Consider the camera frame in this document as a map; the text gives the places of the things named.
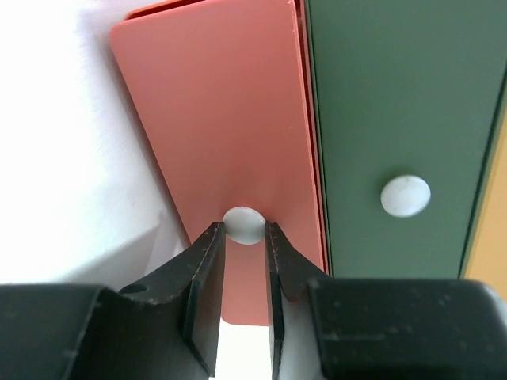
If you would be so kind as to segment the red bottom drawer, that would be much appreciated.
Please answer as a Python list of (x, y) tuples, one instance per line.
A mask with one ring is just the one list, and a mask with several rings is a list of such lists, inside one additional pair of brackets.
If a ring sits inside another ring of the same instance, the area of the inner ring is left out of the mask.
[(189, 239), (248, 207), (327, 269), (304, 25), (298, 1), (165, 1), (109, 42)]

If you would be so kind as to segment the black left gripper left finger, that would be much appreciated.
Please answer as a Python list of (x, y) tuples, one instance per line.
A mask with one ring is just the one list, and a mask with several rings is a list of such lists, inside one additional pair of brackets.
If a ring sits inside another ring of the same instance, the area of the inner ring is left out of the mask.
[(225, 227), (114, 291), (102, 285), (1, 288), (4, 379), (207, 379), (215, 374)]

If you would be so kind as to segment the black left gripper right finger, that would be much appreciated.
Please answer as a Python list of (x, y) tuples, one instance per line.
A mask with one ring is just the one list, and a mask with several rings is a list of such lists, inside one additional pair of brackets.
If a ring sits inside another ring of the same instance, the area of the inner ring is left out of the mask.
[(265, 225), (275, 379), (503, 379), (506, 305), (462, 279), (335, 279)]

